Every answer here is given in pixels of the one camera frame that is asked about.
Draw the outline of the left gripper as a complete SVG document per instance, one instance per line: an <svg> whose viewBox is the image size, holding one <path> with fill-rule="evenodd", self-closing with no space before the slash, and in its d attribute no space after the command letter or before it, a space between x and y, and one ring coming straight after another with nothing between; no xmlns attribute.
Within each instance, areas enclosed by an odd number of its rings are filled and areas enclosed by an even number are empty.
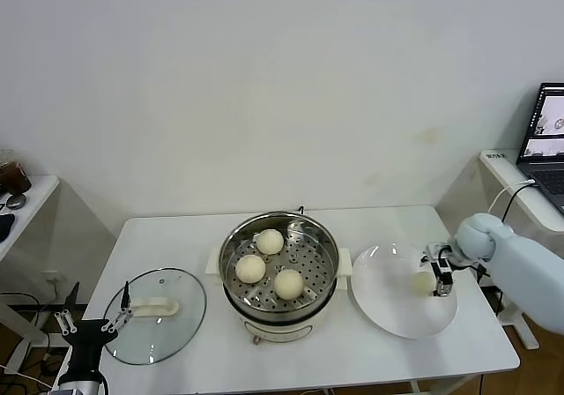
<svg viewBox="0 0 564 395"><path fill-rule="evenodd" d="M124 283L120 309L114 318L86 319L75 324L72 312L76 308L78 290L77 282L65 298L63 309L55 312L61 334L69 334L63 338L71 347L67 371L59 377L58 383L82 381L102 384L99 370L102 348L110 341L110 333L119 332L133 315L130 308L130 284L128 281Z"/></svg>

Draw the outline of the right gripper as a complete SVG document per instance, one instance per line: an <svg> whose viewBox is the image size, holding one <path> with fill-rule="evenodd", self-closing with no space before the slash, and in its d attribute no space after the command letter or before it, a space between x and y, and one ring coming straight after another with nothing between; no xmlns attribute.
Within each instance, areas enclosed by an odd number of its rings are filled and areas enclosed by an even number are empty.
<svg viewBox="0 0 564 395"><path fill-rule="evenodd" d="M425 247L424 255L420 259L420 265L430 265L432 272L438 279L434 290L435 296L449 296L452 291L452 269L449 263L449 255L451 253L452 249L448 244L431 242Z"/></svg>

